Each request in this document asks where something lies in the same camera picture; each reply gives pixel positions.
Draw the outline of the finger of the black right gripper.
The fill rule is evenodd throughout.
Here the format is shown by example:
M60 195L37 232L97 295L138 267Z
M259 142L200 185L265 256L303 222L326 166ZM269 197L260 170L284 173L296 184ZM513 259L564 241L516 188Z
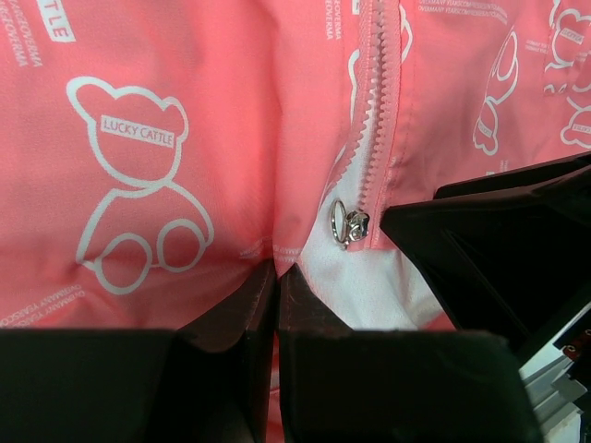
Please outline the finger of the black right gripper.
M578 154L441 187L394 206L383 233L453 325L534 351L590 301L590 157Z

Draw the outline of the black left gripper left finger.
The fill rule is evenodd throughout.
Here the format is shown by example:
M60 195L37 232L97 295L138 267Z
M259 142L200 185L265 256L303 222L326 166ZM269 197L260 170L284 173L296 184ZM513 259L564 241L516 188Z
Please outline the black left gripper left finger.
M5 442L262 442L276 273L182 329L5 329Z

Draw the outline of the silver zipper slider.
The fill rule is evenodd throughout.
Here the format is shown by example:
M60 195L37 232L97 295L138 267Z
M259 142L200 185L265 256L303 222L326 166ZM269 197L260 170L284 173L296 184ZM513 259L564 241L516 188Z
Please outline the silver zipper slider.
M346 250L351 244L368 236L370 217L364 211L347 211L340 199L335 199L330 208L330 226L334 241Z

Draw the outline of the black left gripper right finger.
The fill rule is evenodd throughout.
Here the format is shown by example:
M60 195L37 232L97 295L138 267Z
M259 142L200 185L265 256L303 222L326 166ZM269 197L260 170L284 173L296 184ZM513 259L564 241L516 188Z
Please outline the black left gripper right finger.
M478 331L355 330L281 279L281 416L289 442L539 442L505 341Z

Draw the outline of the pink hooded printed jacket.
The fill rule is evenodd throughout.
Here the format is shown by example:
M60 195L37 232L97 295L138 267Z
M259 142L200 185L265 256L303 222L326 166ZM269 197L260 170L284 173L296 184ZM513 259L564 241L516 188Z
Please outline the pink hooded printed jacket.
M545 344L455 327L380 221L583 153L586 1L5 1L1 333L182 329L268 261L262 442L292 267L351 329L485 332L522 379ZM346 250L335 199L370 217Z

